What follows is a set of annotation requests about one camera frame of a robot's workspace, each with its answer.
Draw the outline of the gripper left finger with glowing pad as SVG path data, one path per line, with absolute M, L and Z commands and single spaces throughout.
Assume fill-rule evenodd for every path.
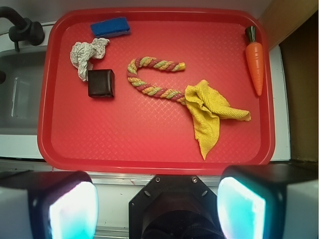
M 1 172 L 2 239 L 92 239 L 98 193 L 82 171 Z

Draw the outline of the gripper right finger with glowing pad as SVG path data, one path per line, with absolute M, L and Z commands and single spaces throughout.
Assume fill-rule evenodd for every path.
M 227 239 L 317 239 L 317 164 L 233 165 L 217 190 L 217 212 Z

